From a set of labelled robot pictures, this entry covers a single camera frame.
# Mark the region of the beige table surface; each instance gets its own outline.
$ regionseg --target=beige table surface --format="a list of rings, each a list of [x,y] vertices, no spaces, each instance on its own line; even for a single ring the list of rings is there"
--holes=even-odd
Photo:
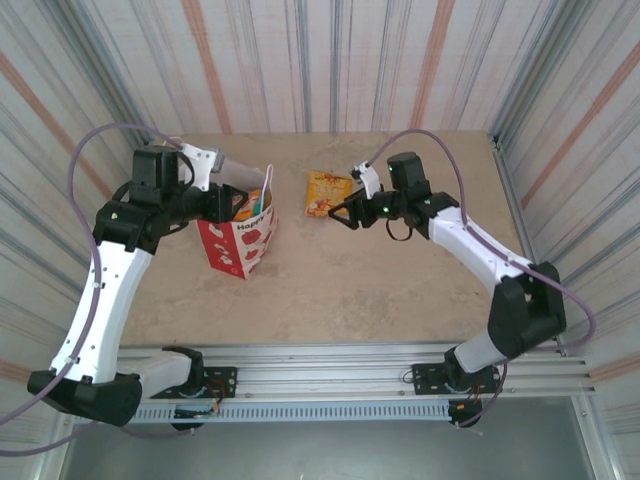
[[[222,148],[248,165],[275,167],[278,230],[249,280],[212,270],[195,226],[163,239],[137,291],[123,344],[304,343],[463,340],[487,322],[489,294],[443,248],[415,234],[399,243],[384,222],[351,231],[303,214],[307,173],[347,173],[370,158],[387,133],[185,137]],[[457,157],[470,216],[520,251],[511,215],[482,132],[441,132]],[[459,198],[455,177],[432,140],[409,136],[386,158],[417,152],[433,191]],[[406,227],[396,222],[394,231]]]

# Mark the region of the red and white paper bag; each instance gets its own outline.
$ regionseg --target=red and white paper bag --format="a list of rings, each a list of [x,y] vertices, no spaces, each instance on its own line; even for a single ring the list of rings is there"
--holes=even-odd
[[[222,171],[212,174],[211,181],[218,185],[226,183],[245,192],[260,188],[264,205],[267,191],[271,190],[272,176],[271,165],[265,173],[225,159]],[[200,238],[211,267],[242,279],[248,278],[267,251],[277,225],[273,201],[260,214],[241,222],[214,224],[198,220]]]

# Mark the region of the red apple print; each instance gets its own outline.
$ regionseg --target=red apple print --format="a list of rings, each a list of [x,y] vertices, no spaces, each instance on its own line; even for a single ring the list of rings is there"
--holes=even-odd
[[[247,233],[242,234],[242,241],[245,245],[251,245],[252,243],[256,243],[260,238],[260,230],[254,229]]]

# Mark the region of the yellow snack packet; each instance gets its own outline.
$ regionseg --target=yellow snack packet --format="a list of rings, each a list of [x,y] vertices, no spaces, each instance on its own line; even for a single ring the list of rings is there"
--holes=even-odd
[[[326,217],[330,209],[340,205],[349,195],[351,195],[351,177],[309,172],[305,214],[310,217]],[[346,209],[341,209],[337,213],[346,214]]]

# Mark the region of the black mounting plate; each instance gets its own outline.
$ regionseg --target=black mounting plate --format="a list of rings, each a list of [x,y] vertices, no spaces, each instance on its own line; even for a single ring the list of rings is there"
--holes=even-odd
[[[169,399],[214,399],[211,390],[216,392],[218,398],[234,398],[236,396],[236,387],[238,385],[238,368],[237,367],[204,367],[204,386],[195,395],[184,395],[180,393],[178,387],[171,387],[157,395],[151,397],[154,400]]]
[[[447,376],[442,363],[417,363],[411,365],[413,389],[416,395],[446,395],[451,393],[472,393],[455,391],[447,383]],[[496,367],[486,367],[473,374],[474,385],[480,386],[480,394],[495,393],[500,383],[500,375]]]

